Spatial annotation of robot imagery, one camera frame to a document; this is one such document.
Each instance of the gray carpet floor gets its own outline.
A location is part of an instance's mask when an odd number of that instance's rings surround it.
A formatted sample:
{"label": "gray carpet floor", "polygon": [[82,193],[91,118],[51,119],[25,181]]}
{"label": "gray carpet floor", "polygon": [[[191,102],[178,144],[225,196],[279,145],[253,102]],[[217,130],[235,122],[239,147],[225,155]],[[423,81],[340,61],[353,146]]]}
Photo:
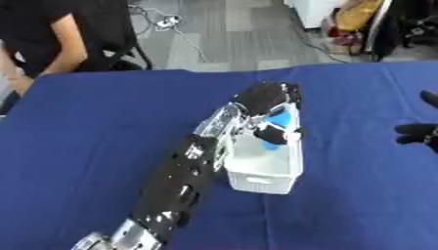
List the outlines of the gray carpet floor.
{"label": "gray carpet floor", "polygon": [[[239,71],[269,69],[314,63],[338,63],[304,43],[324,47],[318,33],[306,33],[293,9],[283,0],[139,0],[144,8],[157,8],[179,15],[179,30],[151,28],[139,36],[140,44],[157,68],[184,68],[193,71]],[[150,11],[153,20],[159,15]],[[133,17],[137,31],[148,23]],[[207,62],[193,48],[201,48]],[[368,57],[335,55],[349,63],[367,62]],[[388,62],[431,60],[438,50],[428,47],[397,49]]]}

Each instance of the human arm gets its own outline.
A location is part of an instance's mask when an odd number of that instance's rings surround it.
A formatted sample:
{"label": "human arm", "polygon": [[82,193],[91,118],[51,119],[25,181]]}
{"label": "human arm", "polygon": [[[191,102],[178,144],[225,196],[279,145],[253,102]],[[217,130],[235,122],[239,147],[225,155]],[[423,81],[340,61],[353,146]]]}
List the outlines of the human arm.
{"label": "human arm", "polygon": [[33,79],[17,71],[16,65],[11,60],[4,45],[0,45],[0,72],[20,95],[23,95],[33,83]]}
{"label": "human arm", "polygon": [[71,72],[88,57],[79,27],[73,14],[54,21],[51,27],[61,44],[61,50],[41,75]]}

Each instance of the black office chair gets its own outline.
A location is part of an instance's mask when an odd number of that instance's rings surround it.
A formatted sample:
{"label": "black office chair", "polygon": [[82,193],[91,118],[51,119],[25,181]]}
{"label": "black office chair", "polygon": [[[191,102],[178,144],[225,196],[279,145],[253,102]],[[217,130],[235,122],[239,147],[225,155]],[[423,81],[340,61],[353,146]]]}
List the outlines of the black office chair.
{"label": "black office chair", "polygon": [[140,47],[137,35],[132,26],[127,0],[88,0],[79,11],[81,23],[88,29],[89,40],[94,41],[102,51],[113,52],[106,58],[103,68],[119,70],[125,56],[135,57],[135,49],[140,58],[145,62],[145,69],[153,69],[152,61]]}

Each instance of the wire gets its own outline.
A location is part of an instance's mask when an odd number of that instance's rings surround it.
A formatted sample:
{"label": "wire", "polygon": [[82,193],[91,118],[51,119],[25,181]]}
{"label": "wire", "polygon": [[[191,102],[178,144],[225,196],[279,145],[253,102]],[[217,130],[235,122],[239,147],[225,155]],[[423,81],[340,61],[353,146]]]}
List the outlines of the wire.
{"label": "wire", "polygon": [[300,32],[298,30],[296,30],[295,27],[292,27],[293,31],[295,31],[295,34],[298,36],[299,40],[301,41],[301,44],[304,46],[307,46],[309,48],[312,49],[316,49],[321,51],[322,53],[324,53],[324,55],[326,55],[328,58],[330,58],[331,60],[335,61],[335,62],[339,62],[339,63],[350,63],[348,61],[344,61],[344,60],[340,60],[335,58],[334,56],[332,56],[329,52],[327,52],[325,49],[318,47],[316,45],[310,44],[308,42],[305,41],[305,38],[300,34]]}
{"label": "wire", "polygon": [[146,23],[147,23],[146,27],[142,31],[136,32],[137,36],[143,35],[148,30],[150,30],[151,27],[153,26],[153,24],[151,23],[151,20],[149,19],[148,13],[133,13],[133,12],[131,12],[130,14],[131,14],[131,16],[142,16],[145,19]]}
{"label": "wire", "polygon": [[174,26],[172,28],[176,33],[180,34],[183,39],[192,46],[192,48],[194,48],[195,50],[197,50],[197,52],[199,53],[199,56],[202,58],[204,63],[209,63],[209,60],[207,59],[207,57],[205,56],[205,53],[203,52],[203,50],[196,46],[191,40],[189,40],[189,38],[187,38],[187,35],[185,33],[183,33],[182,31],[180,31],[176,26]]}
{"label": "wire", "polygon": [[348,61],[344,61],[344,60],[340,60],[340,59],[335,58],[329,52],[327,52],[325,49],[320,48],[318,46],[311,45],[311,44],[308,44],[308,43],[303,43],[303,45],[305,45],[305,46],[307,46],[309,48],[313,48],[313,49],[317,49],[317,50],[321,51],[322,53],[324,53],[328,58],[330,58],[333,61],[336,61],[336,62],[339,62],[339,63],[350,63]]}
{"label": "wire", "polygon": [[[180,1],[178,1],[178,3],[179,3],[179,5],[180,5],[180,7],[179,7],[179,9],[180,9],[181,6],[183,5],[183,2],[180,0]],[[150,9],[147,9],[147,8],[143,8],[143,7],[140,7],[140,6],[137,6],[137,5],[133,5],[133,4],[129,5],[129,8],[131,8],[131,10],[137,12],[137,13],[131,13],[132,15],[143,15],[143,16],[145,17],[145,20],[147,20],[147,21],[149,22],[149,24],[150,24],[145,30],[143,30],[143,31],[142,31],[141,33],[139,33],[139,34],[142,34],[142,33],[146,32],[146,31],[148,31],[148,30],[151,28],[151,24],[154,25],[154,26],[156,26],[156,27],[161,27],[160,25],[158,25],[157,22],[152,21],[152,20],[150,19],[149,15],[148,15],[148,12],[149,12],[149,11],[153,11],[153,12],[158,13],[159,15],[161,15],[161,17],[162,17],[163,19],[170,18],[170,17],[178,17],[179,20],[182,19],[179,15],[167,15],[167,14],[164,14],[162,11],[160,11],[160,10],[157,9],[157,8],[150,8]],[[199,46],[195,45],[195,44],[194,44],[189,38],[187,38],[187,35],[186,35],[185,33],[183,33],[181,30],[179,30],[179,29],[177,28],[176,25],[173,26],[173,27],[170,27],[169,29],[172,29],[173,31],[175,31],[176,33],[178,33],[179,35],[181,35],[181,36],[183,37],[183,39],[184,39],[189,45],[192,46],[193,49],[197,50],[197,52],[198,52],[199,56],[201,57],[201,59],[202,59],[205,63],[209,63],[209,60],[208,60],[207,57],[205,56],[204,51],[203,51]]]}

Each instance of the table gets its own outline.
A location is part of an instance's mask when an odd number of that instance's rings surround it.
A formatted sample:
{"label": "table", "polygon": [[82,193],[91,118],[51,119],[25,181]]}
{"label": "table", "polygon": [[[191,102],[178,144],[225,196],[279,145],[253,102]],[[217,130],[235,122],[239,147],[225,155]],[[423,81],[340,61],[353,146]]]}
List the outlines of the table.
{"label": "table", "polygon": [[0,122],[2,249],[68,249],[111,233],[145,177],[211,110],[259,80],[301,84],[305,171],[289,195],[219,180],[172,250],[432,250],[438,155],[395,143],[396,124],[437,121],[437,62],[41,77]]}

